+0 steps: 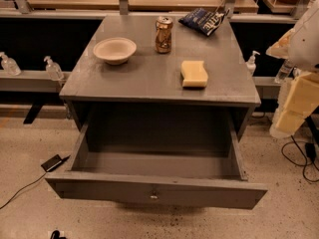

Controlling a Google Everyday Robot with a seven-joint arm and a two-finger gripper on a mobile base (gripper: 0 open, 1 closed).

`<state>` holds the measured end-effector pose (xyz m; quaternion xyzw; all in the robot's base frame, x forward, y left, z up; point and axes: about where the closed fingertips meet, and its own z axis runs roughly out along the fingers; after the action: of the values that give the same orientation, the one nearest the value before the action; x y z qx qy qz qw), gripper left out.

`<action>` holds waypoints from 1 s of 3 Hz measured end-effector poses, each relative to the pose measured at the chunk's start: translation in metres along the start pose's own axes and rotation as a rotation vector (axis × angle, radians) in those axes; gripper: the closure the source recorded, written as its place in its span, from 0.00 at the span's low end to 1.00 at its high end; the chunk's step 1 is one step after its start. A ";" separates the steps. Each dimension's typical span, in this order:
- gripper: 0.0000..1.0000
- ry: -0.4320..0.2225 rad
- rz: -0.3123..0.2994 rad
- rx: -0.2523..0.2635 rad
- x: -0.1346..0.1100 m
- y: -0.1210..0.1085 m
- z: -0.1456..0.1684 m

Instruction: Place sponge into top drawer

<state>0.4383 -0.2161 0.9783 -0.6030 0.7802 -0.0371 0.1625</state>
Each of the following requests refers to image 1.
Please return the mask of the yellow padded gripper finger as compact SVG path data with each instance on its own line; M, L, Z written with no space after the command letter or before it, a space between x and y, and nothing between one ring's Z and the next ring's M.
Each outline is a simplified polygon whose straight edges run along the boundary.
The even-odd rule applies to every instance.
M275 128L287 134L293 134L304 123L304 118L292 111L280 111L276 116Z
M304 73L296 77L284 105L284 109L309 117L319 107L319 74Z

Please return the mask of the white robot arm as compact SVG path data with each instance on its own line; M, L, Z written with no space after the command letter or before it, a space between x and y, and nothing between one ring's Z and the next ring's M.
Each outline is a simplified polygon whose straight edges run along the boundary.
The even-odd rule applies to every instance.
M281 85L270 128L273 137L289 137L319 107L319 0L266 54L289 60L300 71L293 80L285 80Z

